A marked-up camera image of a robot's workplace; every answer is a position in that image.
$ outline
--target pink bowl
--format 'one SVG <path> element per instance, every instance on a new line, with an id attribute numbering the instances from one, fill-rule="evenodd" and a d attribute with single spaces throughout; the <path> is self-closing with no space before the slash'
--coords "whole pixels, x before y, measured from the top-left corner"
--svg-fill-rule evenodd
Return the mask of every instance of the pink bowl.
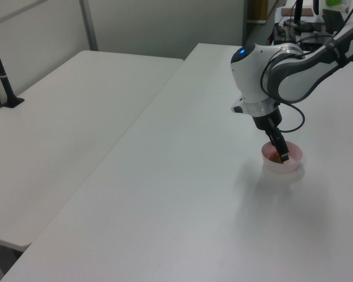
<path id="1" fill-rule="evenodd" d="M 289 149 L 289 159 L 284 163 L 275 163 L 269 160 L 271 154 L 276 152 L 276 148 L 271 142 L 263 145 L 261 148 L 261 153 L 263 154 L 264 166 L 277 173 L 289 173 L 294 171 L 299 165 L 302 158 L 302 150 L 294 143 L 287 141 L 287 146 Z"/>

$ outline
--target robotic arm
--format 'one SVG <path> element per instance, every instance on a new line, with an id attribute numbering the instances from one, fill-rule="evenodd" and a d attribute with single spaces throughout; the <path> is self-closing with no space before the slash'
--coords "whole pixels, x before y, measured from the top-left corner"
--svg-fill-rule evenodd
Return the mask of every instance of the robotic arm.
<path id="1" fill-rule="evenodd" d="M 343 29 L 313 53 L 298 45 L 247 45 L 231 59 L 231 69 L 242 96 L 232 110 L 252 116 L 286 161 L 288 147 L 277 128 L 282 117 L 280 103 L 291 105 L 307 98 L 327 77 L 353 60 L 353 14 Z"/>

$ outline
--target white table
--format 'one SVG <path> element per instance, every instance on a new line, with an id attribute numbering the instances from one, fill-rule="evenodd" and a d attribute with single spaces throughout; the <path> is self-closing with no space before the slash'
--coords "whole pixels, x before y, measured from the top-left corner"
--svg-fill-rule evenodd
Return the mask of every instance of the white table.
<path id="1" fill-rule="evenodd" d="M 278 175 L 230 111 L 237 49 L 198 45 L 2 282 L 353 282 L 353 63 L 299 103 Z"/>
<path id="2" fill-rule="evenodd" d="M 0 109 L 0 244 L 25 250 L 181 63 L 84 51 Z"/>

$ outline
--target green object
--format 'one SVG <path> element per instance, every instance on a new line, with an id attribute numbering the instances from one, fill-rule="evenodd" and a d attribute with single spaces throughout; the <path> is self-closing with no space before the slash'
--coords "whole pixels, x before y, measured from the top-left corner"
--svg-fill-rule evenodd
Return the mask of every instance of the green object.
<path id="1" fill-rule="evenodd" d="M 336 6 L 341 4 L 341 0 L 325 0 L 327 6 Z"/>

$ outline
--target white wall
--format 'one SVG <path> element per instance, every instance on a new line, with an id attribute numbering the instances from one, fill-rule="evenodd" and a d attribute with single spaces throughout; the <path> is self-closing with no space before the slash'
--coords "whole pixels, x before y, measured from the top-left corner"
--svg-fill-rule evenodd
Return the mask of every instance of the white wall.
<path id="1" fill-rule="evenodd" d="M 185 59 L 197 43 L 242 43 L 246 0 L 85 2 L 100 51 Z"/>
<path id="2" fill-rule="evenodd" d="M 47 0 L 0 23 L 0 57 L 16 95 L 88 49 L 79 0 Z"/>

